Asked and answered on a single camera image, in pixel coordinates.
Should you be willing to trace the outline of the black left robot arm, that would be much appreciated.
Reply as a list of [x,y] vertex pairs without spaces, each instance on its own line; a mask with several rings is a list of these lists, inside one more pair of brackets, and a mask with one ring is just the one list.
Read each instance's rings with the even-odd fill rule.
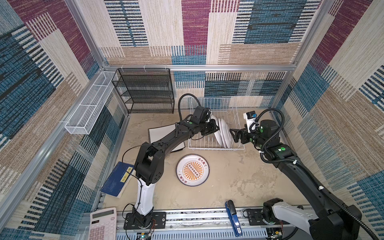
[[175,123],[175,129],[154,143],[143,143],[134,165],[138,180],[138,197],[132,213],[142,227],[152,222],[153,198],[156,183],[164,173],[166,156],[179,144],[197,134],[210,135],[219,130],[210,119],[211,110],[197,106],[193,114]]

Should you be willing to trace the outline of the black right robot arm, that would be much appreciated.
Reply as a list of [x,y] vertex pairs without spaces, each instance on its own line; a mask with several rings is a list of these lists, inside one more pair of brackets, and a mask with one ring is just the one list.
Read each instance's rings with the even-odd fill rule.
[[314,240],[356,240],[363,225],[362,213],[354,205],[347,206],[332,194],[302,163],[297,153],[280,142],[281,127],[273,120],[263,120],[254,128],[231,129],[234,142],[251,143],[261,160],[285,174],[307,199],[314,210],[310,217],[303,209],[290,207],[282,199],[266,201],[265,222],[284,221],[307,232]]

